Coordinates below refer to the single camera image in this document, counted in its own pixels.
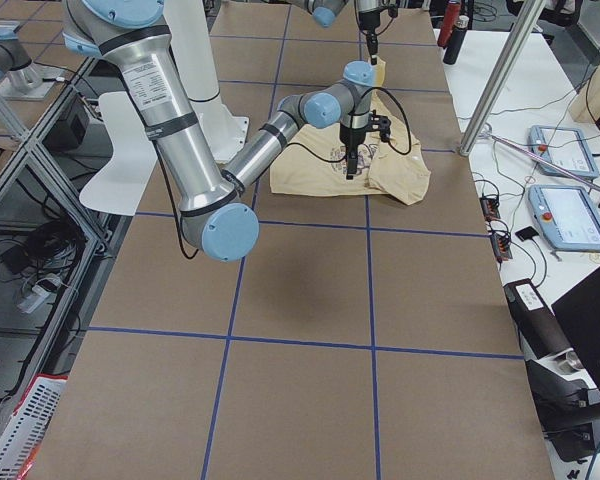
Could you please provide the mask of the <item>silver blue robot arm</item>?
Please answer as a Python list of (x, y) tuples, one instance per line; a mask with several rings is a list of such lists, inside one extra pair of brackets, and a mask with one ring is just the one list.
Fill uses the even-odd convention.
[(259, 221), (240, 198), (305, 125), (339, 123), (347, 173), (354, 174), (357, 149), (370, 129), (373, 64), (350, 62), (328, 88), (286, 97), (220, 166), (183, 84), (196, 72), (185, 66), (184, 52), (210, 52), (203, 12), (177, 13), (166, 1), (66, 1), (63, 13), (66, 46), (120, 71), (147, 138), (180, 191), (179, 233), (207, 256), (231, 262), (252, 250)]
[[(338, 15), (349, 4), (346, 0), (290, 0), (288, 4), (307, 12), (323, 28), (329, 28)], [(378, 37), (383, 33), (381, 15), (387, 11), (392, 22), (398, 16), (399, 2), (392, 0), (355, 0), (353, 1), (354, 19), (358, 31), (364, 35), (369, 60), (376, 65), (379, 56)]]

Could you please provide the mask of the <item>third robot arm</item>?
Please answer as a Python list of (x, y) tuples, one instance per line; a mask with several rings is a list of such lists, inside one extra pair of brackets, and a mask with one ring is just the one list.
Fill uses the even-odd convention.
[[(302, 3), (297, 4), (299, 8), (307, 11), (311, 14), (314, 21), (323, 28), (329, 28), (335, 21), (337, 15), (344, 8), (346, 1), (336, 1), (335, 4), (331, 5), (325, 3), (326, 1), (315, 1), (314, 3)], [(194, 14), (183, 13), (169, 16), (172, 11), (165, 10), (164, 16), (169, 23), (172, 31), (175, 32), (176, 20), (184, 20), (184, 32), (186, 34), (201, 31), (202, 27), (194, 27)], [(375, 29), (376, 26), (369, 26), (363, 22), (363, 26), (359, 28), (364, 31), (367, 41), (367, 49), (372, 65), (376, 65), (379, 60), (378, 57), (378, 39)], [(78, 39), (77, 34), (71, 34), (65, 38), (66, 46), (69, 49), (73, 49), (74, 53), (78, 53), (83, 56), (101, 58), (101, 52), (93, 42), (90, 40)], [(2, 80), (7, 74), (16, 73), (20, 70), (26, 70), (33, 65), (33, 60), (27, 53), (26, 49), (20, 43), (18, 36), (15, 34), (13, 28), (0, 27), (0, 80)]]

